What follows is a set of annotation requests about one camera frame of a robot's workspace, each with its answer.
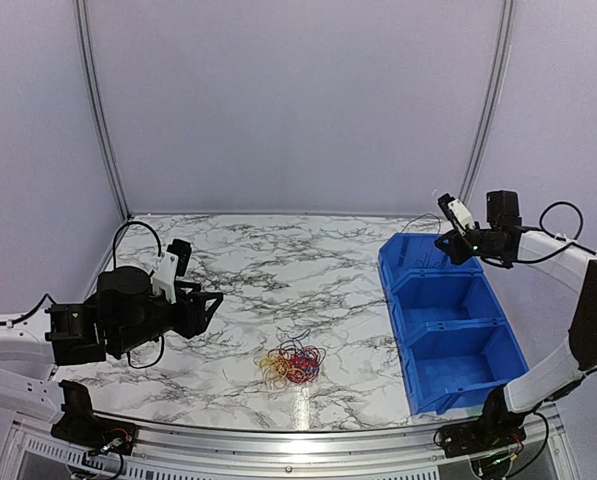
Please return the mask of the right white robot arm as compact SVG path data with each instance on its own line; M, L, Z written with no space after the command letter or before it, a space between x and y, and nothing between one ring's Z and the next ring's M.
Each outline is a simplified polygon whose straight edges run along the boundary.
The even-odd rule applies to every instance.
M524 301L522 312L554 330L540 336L548 343L544 358L485 400L473 438L493 448L527 414L567 396L597 373L597 249L582 245L576 235L526 224L514 191L487 193L484 223L456 196L444 194L437 204L450 227L436 247L454 265L477 259L503 271L526 268L528 286L513 288L506 299Z

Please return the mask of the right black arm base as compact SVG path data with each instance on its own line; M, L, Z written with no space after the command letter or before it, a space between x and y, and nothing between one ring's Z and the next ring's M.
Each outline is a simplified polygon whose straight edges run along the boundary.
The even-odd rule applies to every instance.
M489 393L478 418L442 426L435 432L433 442L447 458L519 444L526 438L526 416L507 408L504 388L499 386Z

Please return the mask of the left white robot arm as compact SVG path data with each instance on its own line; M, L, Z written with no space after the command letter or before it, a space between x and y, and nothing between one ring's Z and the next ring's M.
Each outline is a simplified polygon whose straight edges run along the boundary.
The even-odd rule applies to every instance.
M175 272L148 274L131 266L99 275L93 295L76 304L37 305L17 319L0 320L0 365L28 361L78 366L130 357L168 332L191 339L203 334L224 300ZM88 389L77 382L33 380L0 366L0 406L56 425L84 445L103 438Z

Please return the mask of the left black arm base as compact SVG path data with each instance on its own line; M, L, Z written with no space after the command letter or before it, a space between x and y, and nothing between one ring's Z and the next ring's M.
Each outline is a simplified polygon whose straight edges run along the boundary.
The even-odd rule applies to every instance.
M51 427L54 438L88 447L95 455L108 451L122 455L132 452L138 433L136 424L96 415L84 385L62 380L58 386L63 402L61 415Z

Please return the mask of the far blue storage bin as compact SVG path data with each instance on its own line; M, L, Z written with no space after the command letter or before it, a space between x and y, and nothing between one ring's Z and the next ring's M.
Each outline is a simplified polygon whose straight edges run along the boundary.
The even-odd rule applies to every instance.
M396 233L378 252L379 277L385 300L389 301L396 285L410 273L483 273L477 259L462 265L449 261L434 242L438 234Z

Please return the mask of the blue storage bin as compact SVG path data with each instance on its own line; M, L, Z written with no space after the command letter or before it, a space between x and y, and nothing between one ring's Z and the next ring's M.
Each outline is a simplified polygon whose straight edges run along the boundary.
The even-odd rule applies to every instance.
M483 273L477 259L462 265L449 261L434 242L438 234L396 233L378 252L379 277L385 300L389 301L396 285L410 273Z
M427 327L505 318L482 273L409 274L387 293L390 321L398 343Z
M493 389L528 371L503 321L432 323L399 337L397 345L414 415L479 407Z

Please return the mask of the middle blue storage bin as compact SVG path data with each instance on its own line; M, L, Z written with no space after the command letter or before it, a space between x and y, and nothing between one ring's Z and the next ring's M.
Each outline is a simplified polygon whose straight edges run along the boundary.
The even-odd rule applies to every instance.
M409 274L387 293L390 321L398 343L427 327L505 318L482 273Z

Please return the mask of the near blue storage bin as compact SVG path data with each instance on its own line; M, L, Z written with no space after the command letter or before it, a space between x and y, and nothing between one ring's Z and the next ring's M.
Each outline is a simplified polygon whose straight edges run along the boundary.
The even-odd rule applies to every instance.
M493 389L528 371L503 321L432 323L399 337L397 345L414 415L479 407Z

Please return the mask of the aluminium front frame rail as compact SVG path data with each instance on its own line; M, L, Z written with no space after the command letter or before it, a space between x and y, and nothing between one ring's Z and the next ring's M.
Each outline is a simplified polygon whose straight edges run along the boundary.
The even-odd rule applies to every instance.
M215 429L132 419L131 453L86 460L85 448L55 439L47 423L18 414L0 458L0 479L475 479L502 456L513 479L577 479L553 407L525 423L520 447L449 458L439 424L338 432Z

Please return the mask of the right aluminium corner post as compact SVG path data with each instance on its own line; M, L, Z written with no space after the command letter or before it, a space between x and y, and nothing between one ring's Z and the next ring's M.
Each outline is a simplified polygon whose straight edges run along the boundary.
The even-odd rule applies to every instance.
M472 198L479 171L484 163L488 137L508 68L516 10L516 1L514 0L504 0L501 4L494 55L485 89L484 102L467 167L459 189L459 198L466 204Z

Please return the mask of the aluminium corner post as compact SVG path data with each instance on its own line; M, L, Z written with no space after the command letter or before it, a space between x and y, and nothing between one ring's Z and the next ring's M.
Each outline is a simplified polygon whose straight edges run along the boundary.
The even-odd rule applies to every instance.
M479 171L484 163L488 137L508 68L516 10L516 1L514 0L504 0L501 4L494 55L485 89L484 102L467 167L459 189L459 198L466 204L472 198Z
M103 97L97 75L88 2L73 1L80 55L88 101L92 113L94 130L102 155L102 162L119 217L125 221L131 218L131 210L122 184L111 133L105 115Z

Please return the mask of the left aluminium corner post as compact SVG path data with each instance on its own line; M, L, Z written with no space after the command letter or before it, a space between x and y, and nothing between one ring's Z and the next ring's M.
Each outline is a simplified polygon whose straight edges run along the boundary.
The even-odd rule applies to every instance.
M97 75L88 2L73 1L80 55L88 101L92 113L94 130L102 155L102 162L119 217L125 221L131 218L131 210L122 184L111 133L105 115L103 97Z

